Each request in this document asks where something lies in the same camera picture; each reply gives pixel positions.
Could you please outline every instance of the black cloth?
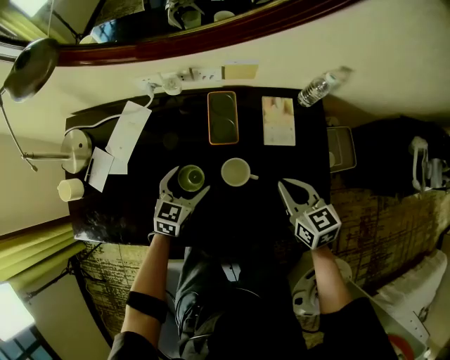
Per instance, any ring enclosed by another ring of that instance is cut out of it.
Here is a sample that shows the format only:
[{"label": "black cloth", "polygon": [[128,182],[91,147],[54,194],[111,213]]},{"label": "black cloth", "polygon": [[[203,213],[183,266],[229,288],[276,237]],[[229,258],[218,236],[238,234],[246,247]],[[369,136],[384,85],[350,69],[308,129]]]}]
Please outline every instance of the black cloth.
[{"label": "black cloth", "polygon": [[[321,315],[324,341],[310,350],[301,336],[284,338],[285,331],[274,327],[283,319],[275,319],[261,300],[215,321],[215,331],[207,338],[210,353],[206,359],[397,359],[366,298],[334,314]],[[126,332],[115,337],[109,356],[109,360],[123,359],[158,360],[158,355],[144,337]]]}]

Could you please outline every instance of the mirror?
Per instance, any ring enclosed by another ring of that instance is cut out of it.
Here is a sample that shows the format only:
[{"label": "mirror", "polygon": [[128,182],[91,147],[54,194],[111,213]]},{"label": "mirror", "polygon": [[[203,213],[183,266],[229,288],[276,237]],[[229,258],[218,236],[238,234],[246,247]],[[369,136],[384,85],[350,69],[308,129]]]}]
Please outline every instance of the mirror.
[{"label": "mirror", "polygon": [[59,65],[155,60],[258,38],[355,1],[0,0],[0,47],[50,37],[62,48]]}]

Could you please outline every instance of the person's right arm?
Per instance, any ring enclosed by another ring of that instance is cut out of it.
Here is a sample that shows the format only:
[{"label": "person's right arm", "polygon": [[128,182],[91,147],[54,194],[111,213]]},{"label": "person's right arm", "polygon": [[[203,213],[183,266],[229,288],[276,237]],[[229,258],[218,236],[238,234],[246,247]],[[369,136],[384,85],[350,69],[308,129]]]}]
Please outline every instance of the person's right arm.
[{"label": "person's right arm", "polygon": [[328,247],[312,250],[321,310],[323,345],[314,358],[397,360],[367,298],[352,300]]}]

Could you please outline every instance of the wall socket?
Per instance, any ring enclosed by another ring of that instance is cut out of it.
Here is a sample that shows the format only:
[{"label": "wall socket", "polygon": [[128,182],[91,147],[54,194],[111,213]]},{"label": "wall socket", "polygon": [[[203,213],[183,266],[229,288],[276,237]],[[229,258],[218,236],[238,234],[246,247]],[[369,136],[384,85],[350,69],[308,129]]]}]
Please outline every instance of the wall socket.
[{"label": "wall socket", "polygon": [[148,76],[137,77],[134,79],[134,83],[138,88],[145,91],[146,84],[148,82],[162,85],[161,77],[163,79],[169,79],[170,77],[177,76],[181,82],[188,83],[207,83],[207,82],[220,82],[223,80],[222,67],[192,67],[178,72],[163,72],[160,74],[153,74]]}]

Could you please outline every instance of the lamp arm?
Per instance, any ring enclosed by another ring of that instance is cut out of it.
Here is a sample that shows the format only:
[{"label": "lamp arm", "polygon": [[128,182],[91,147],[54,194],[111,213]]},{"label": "lamp arm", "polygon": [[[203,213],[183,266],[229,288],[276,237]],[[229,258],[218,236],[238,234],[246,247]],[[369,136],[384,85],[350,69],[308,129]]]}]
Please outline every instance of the lamp arm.
[{"label": "lamp arm", "polygon": [[25,161],[28,163],[28,165],[33,169],[34,172],[37,172],[37,167],[35,167],[35,166],[34,166],[34,165],[33,165],[33,164],[25,157],[25,154],[23,153],[22,148],[20,147],[20,145],[19,145],[17,139],[15,138],[13,129],[11,129],[11,125],[9,124],[9,121],[8,121],[8,116],[6,115],[5,107],[4,107],[4,105],[3,105],[3,98],[1,97],[1,95],[2,95],[4,92],[5,92],[5,88],[2,87],[2,88],[0,89],[0,110],[1,110],[1,113],[2,113],[2,115],[3,115],[3,118],[5,119],[5,123],[6,123],[6,126],[8,127],[9,134],[11,134],[11,137],[13,138],[14,143],[15,143],[15,146],[17,146],[17,149],[19,150],[20,155],[22,156],[22,159],[25,160]]}]

